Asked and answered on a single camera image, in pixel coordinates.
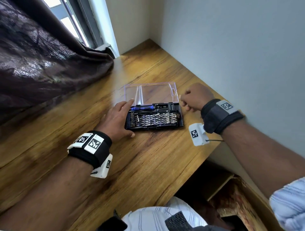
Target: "clear plastic lid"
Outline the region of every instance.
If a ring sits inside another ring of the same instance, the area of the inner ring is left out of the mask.
[[[133,105],[153,103],[178,103],[175,82],[155,84],[127,84],[124,86],[125,101],[134,99]]]

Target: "shirt sleeve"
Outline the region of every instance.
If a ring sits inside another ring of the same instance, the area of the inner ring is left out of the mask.
[[[269,202],[283,229],[305,230],[305,177],[275,191]]]

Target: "precision screwdriver kit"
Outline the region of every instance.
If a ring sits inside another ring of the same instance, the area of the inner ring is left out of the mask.
[[[174,82],[130,84],[125,85],[124,88],[125,100],[132,98],[135,100],[135,105],[130,108],[126,117],[127,130],[140,131],[183,126]]]

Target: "screwdriver bit set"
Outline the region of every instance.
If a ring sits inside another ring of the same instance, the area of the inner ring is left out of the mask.
[[[125,128],[132,131],[181,126],[183,120],[179,103],[133,106],[127,114],[125,123]]]

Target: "curtain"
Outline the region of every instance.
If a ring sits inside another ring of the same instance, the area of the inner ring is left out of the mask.
[[[110,53],[82,45],[43,0],[0,0],[0,123],[107,75]]]

